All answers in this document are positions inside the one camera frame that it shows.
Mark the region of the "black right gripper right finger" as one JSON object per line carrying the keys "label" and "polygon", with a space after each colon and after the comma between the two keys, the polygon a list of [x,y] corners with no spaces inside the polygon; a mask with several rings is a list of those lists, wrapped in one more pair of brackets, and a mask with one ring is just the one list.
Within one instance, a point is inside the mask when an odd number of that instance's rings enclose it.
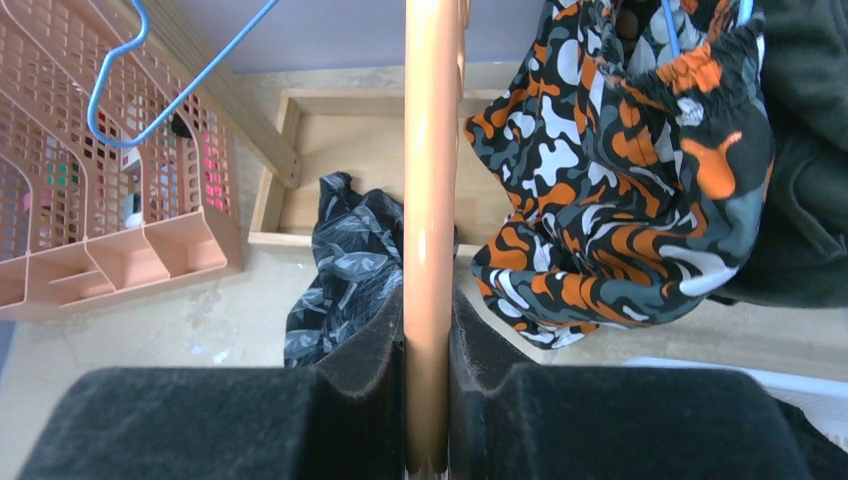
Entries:
{"label": "black right gripper right finger", "polygon": [[456,292],[454,479],[808,479],[776,402],[728,369],[541,365]]}

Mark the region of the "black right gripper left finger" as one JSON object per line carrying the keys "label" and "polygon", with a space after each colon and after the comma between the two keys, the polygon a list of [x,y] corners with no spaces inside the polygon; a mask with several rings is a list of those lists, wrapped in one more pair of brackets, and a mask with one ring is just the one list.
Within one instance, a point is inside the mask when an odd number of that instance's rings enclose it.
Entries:
{"label": "black right gripper left finger", "polygon": [[401,479],[403,300],[299,368],[103,368],[56,405],[23,479]]}

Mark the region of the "grey leaf pattern shorts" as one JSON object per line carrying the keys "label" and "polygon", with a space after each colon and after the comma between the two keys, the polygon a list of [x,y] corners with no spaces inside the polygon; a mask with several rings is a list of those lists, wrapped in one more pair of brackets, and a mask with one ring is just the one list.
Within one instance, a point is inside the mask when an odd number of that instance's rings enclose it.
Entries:
{"label": "grey leaf pattern shorts", "polygon": [[403,282],[403,205],[352,176],[320,178],[311,237],[316,277],[286,320],[284,366],[312,365],[362,330]]}

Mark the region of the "orange hanger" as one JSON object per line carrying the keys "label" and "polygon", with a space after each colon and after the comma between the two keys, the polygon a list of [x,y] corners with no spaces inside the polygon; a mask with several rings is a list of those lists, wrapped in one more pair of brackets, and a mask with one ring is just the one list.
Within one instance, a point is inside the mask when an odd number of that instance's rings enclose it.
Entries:
{"label": "orange hanger", "polygon": [[447,470],[458,105],[467,1],[409,1],[404,66],[406,468],[411,479]]}

